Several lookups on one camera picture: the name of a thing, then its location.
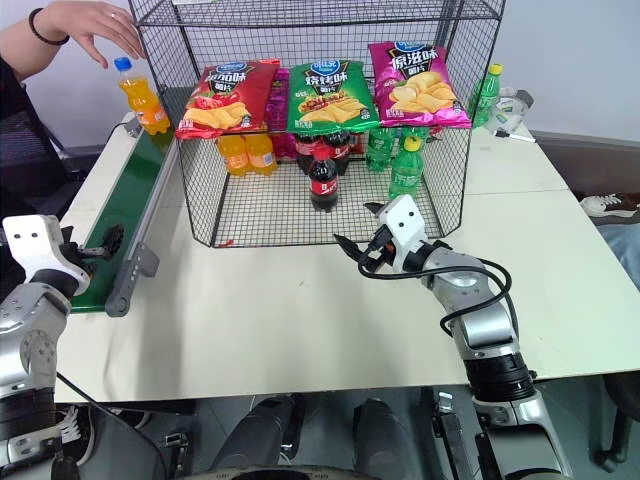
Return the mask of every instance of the green conveyor belt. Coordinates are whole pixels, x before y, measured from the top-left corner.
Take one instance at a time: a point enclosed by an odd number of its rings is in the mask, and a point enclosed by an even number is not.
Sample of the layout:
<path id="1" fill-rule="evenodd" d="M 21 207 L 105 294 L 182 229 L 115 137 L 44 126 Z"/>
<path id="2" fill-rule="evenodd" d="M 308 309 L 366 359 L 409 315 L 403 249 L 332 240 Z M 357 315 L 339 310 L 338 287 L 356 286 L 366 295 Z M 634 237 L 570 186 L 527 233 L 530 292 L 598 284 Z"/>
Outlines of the green conveyor belt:
<path id="1" fill-rule="evenodd" d="M 91 279 L 89 289 L 73 298 L 73 312 L 104 311 L 113 280 L 129 250 L 172 139 L 172 130 L 154 136 L 146 132 L 141 134 L 86 243 L 87 247 L 99 247 L 107 229 L 113 225 L 122 224 L 124 226 L 122 246 L 110 261 L 96 260 L 98 268 Z"/>

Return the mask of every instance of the chip bag logo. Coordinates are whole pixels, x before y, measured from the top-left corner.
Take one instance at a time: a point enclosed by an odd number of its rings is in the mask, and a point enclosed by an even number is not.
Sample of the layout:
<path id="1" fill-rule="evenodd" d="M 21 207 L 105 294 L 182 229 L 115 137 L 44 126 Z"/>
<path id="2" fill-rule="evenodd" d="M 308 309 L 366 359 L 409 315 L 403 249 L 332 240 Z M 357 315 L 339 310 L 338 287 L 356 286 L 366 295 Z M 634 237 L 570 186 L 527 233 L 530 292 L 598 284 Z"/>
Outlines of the chip bag logo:
<path id="1" fill-rule="evenodd" d="M 395 42 L 387 53 L 394 70 L 405 79 L 429 71 L 431 60 L 438 58 L 435 48 L 424 43 Z"/>
<path id="2" fill-rule="evenodd" d="M 232 72 L 242 72 L 247 68 L 247 64 L 244 62 L 229 62 L 224 65 L 219 65 L 216 67 L 216 72 L 218 73 L 232 73 Z"/>
<path id="3" fill-rule="evenodd" d="M 253 67 L 245 62 L 229 62 L 216 67 L 205 81 L 209 89 L 214 93 L 231 92 L 240 82 L 247 79 L 247 74 Z"/>
<path id="4" fill-rule="evenodd" d="M 424 43 L 414 43 L 414 42 L 395 42 L 394 46 L 400 50 L 401 52 L 415 52 L 420 50 L 422 47 L 426 45 Z"/>
<path id="5" fill-rule="evenodd" d="M 348 61 L 315 62 L 304 71 L 306 85 L 313 88 L 317 95 L 336 93 L 347 80 Z"/>

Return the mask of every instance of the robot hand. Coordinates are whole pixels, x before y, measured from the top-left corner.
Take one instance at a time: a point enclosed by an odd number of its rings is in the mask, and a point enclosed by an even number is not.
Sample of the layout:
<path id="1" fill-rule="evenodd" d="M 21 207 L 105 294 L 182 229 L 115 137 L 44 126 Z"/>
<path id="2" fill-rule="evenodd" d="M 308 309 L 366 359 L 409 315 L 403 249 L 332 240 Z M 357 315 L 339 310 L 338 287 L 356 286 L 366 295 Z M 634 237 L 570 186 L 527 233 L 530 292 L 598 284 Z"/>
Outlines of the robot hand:
<path id="1" fill-rule="evenodd" d="M 71 298 L 86 291 L 95 270 L 85 259 L 110 259 L 123 229 L 109 229 L 97 249 L 81 249 L 53 216 L 8 217 L 3 226 L 26 280 L 0 306 L 0 476 L 52 457 L 52 472 L 61 474 L 69 462 L 60 455 L 53 400 L 57 341 Z"/>
<path id="2" fill-rule="evenodd" d="M 409 195 L 386 205 L 365 205 L 380 227 L 365 251 L 336 235 L 345 253 L 368 278 L 421 278 L 447 316 L 440 325 L 453 337 L 464 362 L 483 433 L 476 437 L 485 480 L 535 478 L 540 473 L 571 478 L 572 471 L 540 392 L 533 386 L 518 342 L 511 278 L 499 265 L 430 244 L 424 219 Z M 394 274 L 376 273 L 384 263 Z M 503 283 L 485 264 L 498 268 Z M 500 289 L 494 295 L 489 279 Z M 500 304 L 505 299 L 509 313 Z"/>

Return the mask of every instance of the shoe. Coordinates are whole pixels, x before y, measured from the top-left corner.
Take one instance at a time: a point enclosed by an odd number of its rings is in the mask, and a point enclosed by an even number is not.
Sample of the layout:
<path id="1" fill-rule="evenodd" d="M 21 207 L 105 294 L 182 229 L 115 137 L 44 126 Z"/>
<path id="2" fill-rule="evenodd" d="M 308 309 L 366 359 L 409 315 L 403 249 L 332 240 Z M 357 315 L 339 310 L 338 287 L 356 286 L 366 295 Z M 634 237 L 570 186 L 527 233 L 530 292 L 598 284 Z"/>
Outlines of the shoe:
<path id="1" fill-rule="evenodd" d="M 77 466 L 89 460 L 95 444 L 95 430 L 88 405 L 71 405 L 56 411 L 58 428 L 62 436 L 62 452 L 73 458 Z"/>
<path id="2" fill-rule="evenodd" d="M 149 412 L 138 412 L 137 410 L 122 410 L 121 408 L 110 408 L 109 410 L 111 410 L 112 413 L 118 415 L 121 419 L 123 419 L 136 430 L 144 427 L 151 418 L 151 413 Z"/>
<path id="3" fill-rule="evenodd" d="M 624 193 L 586 197 L 582 199 L 580 205 L 590 217 L 615 215 L 629 218 L 638 211 L 638 204 Z"/>

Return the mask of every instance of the metal wire cage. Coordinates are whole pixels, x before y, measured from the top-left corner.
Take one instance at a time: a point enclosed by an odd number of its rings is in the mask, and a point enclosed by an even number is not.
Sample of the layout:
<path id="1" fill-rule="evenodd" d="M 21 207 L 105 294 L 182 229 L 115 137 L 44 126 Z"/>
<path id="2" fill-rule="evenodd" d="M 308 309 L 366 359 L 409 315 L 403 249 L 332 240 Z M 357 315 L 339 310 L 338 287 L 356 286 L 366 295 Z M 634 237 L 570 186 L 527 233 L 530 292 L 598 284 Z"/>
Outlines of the metal wire cage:
<path id="1" fill-rule="evenodd" d="M 368 44 L 414 41 L 444 46 L 463 105 L 485 75 L 505 0 L 129 0 L 161 100 L 174 125 L 205 67 L 279 58 L 291 67 L 344 58 L 364 64 Z M 417 203 L 430 238 L 461 223 L 471 130 L 445 129 L 424 148 Z M 367 240 L 375 218 L 362 206 L 384 202 L 390 172 L 369 172 L 353 158 L 331 213 L 316 212 L 295 164 L 269 177 L 227 174 L 215 142 L 180 144 L 180 164 L 193 236 L 212 246 L 259 247 L 333 243 L 339 233 Z"/>

